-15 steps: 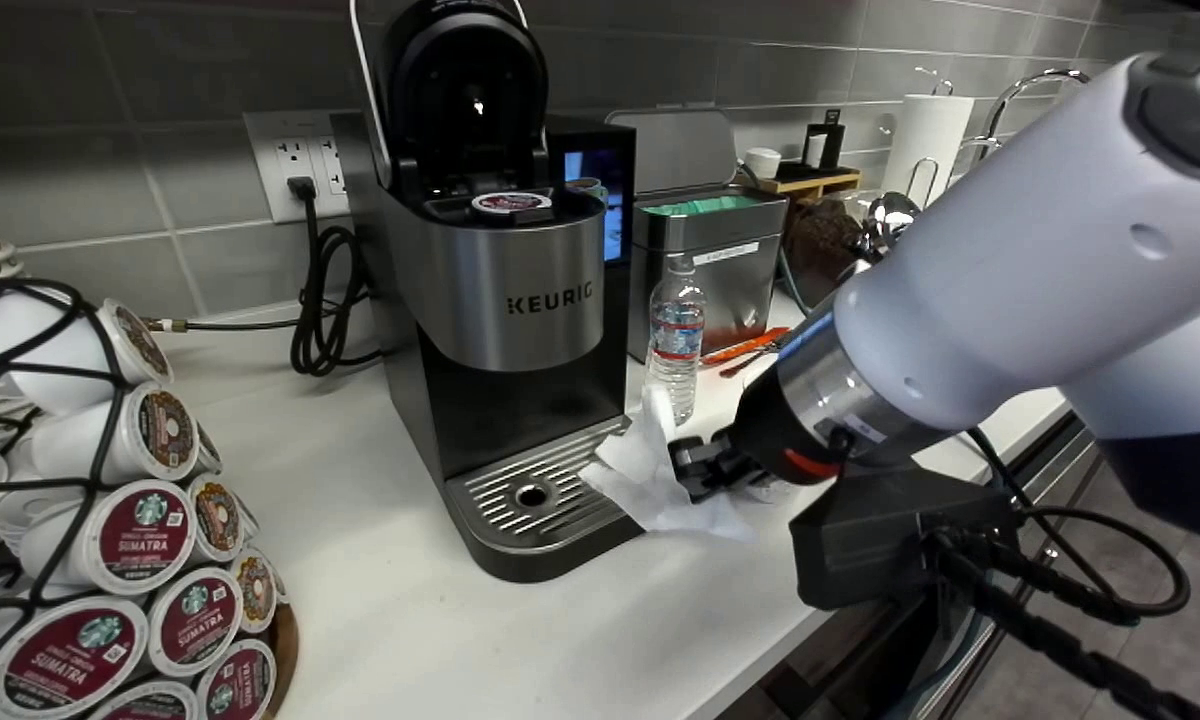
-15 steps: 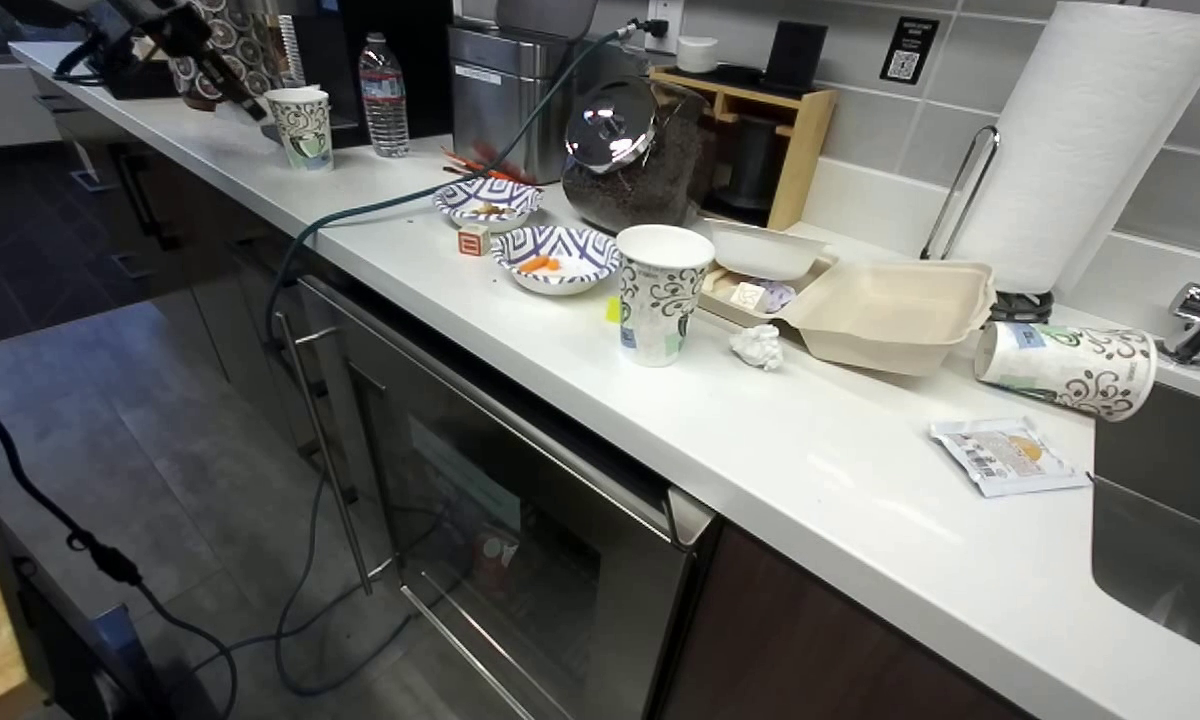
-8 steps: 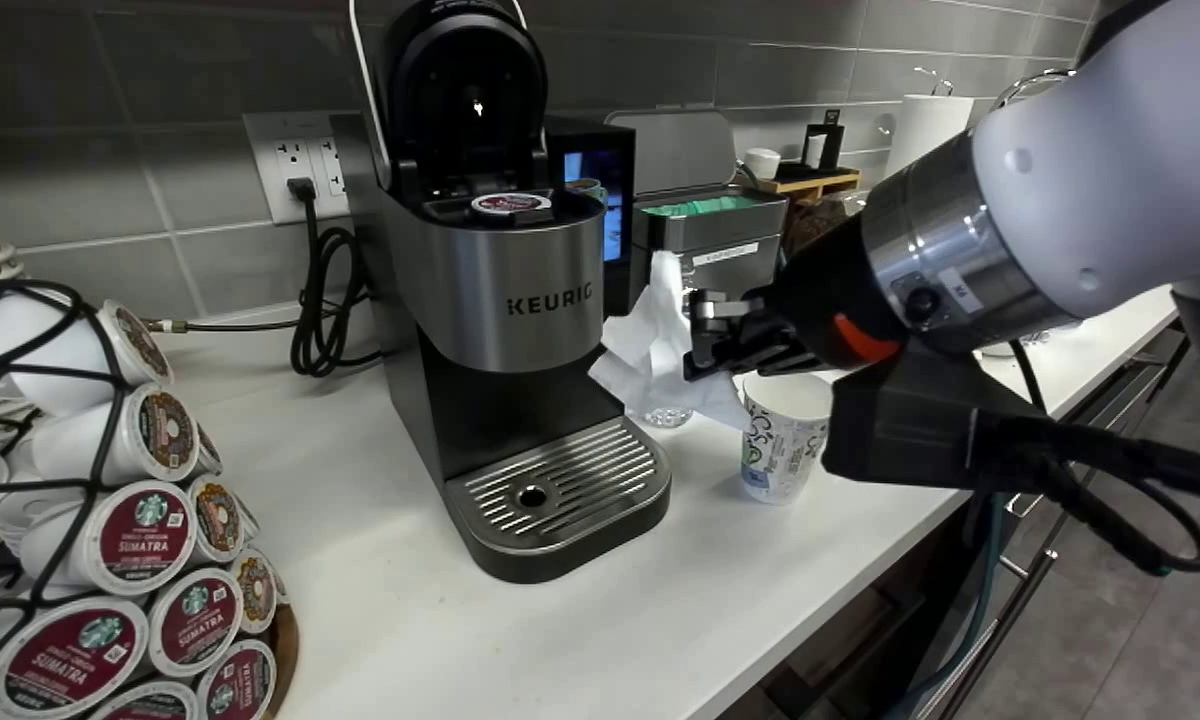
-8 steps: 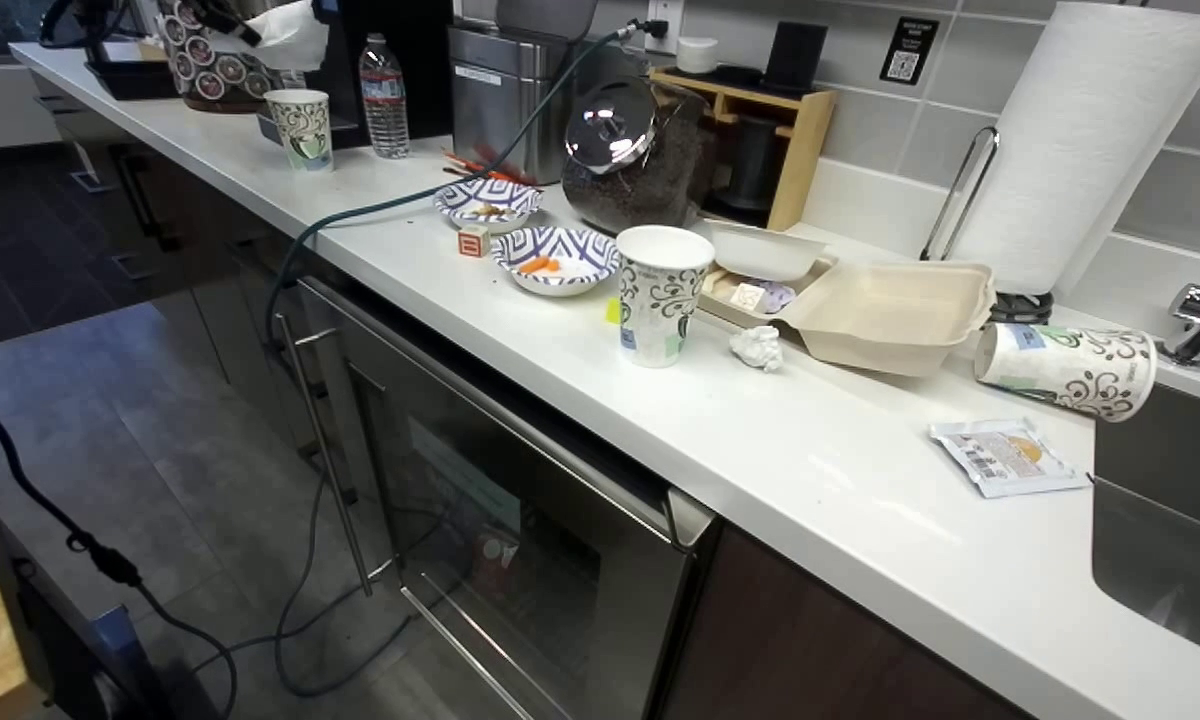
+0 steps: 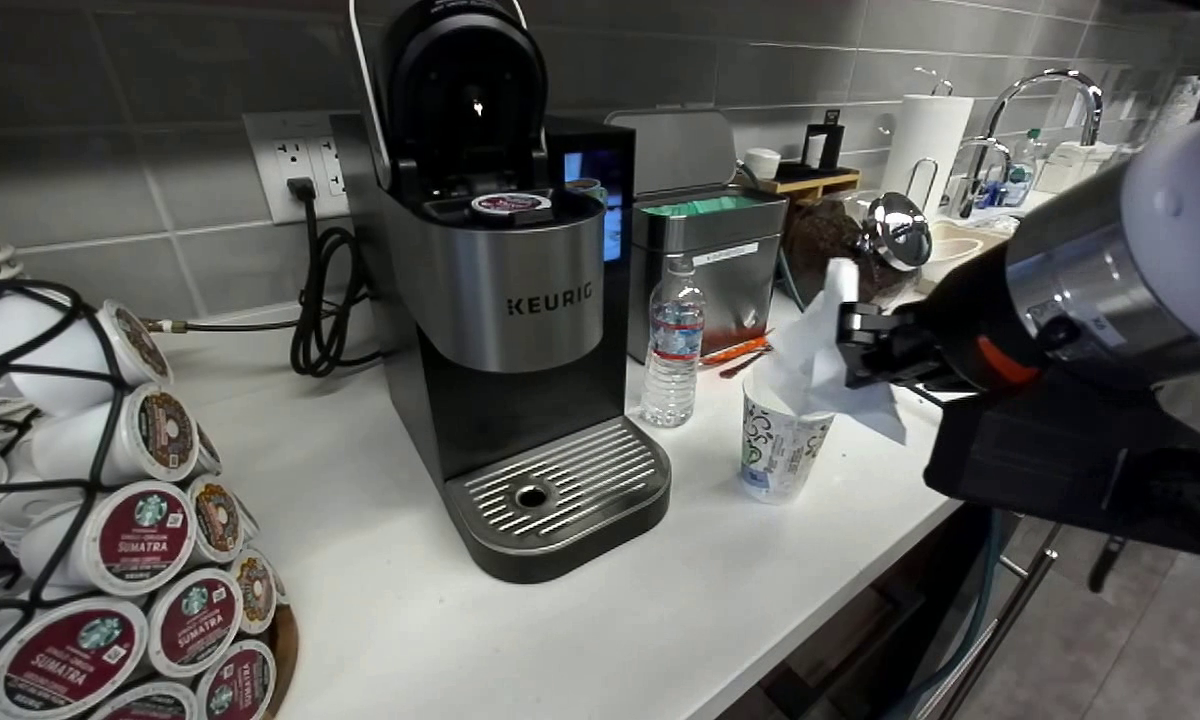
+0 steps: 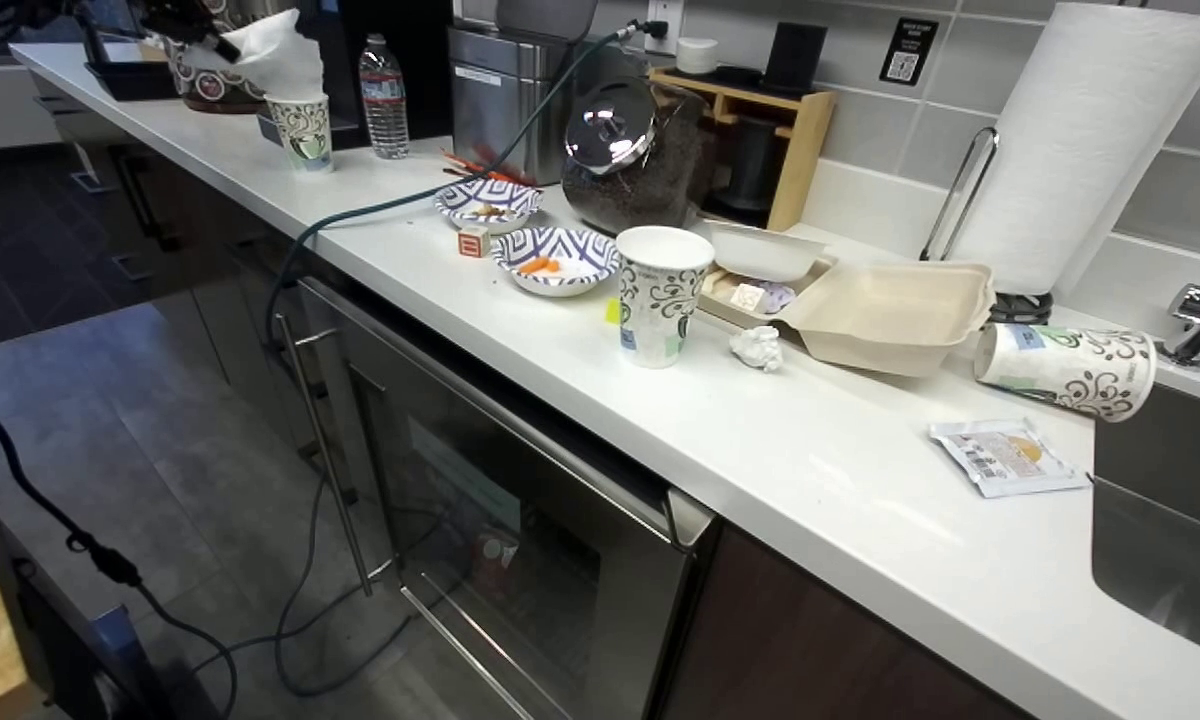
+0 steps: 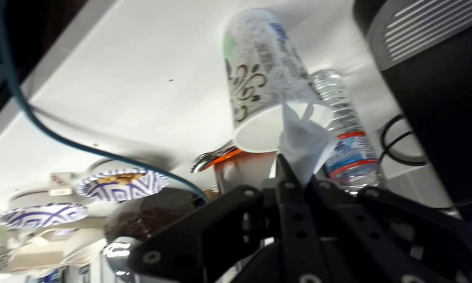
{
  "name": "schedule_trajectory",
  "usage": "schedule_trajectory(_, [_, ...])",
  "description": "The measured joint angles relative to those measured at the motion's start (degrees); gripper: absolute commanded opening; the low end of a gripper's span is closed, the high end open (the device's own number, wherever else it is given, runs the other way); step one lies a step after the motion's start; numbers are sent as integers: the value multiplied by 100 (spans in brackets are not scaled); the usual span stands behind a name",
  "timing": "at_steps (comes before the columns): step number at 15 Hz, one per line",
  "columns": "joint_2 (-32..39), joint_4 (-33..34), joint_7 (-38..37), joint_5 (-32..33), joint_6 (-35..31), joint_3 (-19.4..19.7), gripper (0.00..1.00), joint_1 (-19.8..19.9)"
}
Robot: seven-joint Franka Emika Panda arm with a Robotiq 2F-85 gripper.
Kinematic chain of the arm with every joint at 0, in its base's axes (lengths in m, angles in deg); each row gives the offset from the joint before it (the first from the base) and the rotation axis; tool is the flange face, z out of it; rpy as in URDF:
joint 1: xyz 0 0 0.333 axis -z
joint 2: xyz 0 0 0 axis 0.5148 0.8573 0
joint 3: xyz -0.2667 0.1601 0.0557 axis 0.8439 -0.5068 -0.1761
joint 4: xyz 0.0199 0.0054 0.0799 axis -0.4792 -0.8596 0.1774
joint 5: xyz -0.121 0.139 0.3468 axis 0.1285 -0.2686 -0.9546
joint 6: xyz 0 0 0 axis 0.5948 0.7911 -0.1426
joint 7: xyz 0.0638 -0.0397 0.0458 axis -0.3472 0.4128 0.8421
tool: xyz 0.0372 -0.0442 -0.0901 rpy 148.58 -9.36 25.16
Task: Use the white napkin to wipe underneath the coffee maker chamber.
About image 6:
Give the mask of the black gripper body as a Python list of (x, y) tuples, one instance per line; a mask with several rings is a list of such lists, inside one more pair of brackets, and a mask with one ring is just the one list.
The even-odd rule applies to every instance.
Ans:
[(143, 0), (143, 26), (171, 39), (212, 36), (212, 16), (200, 0)]

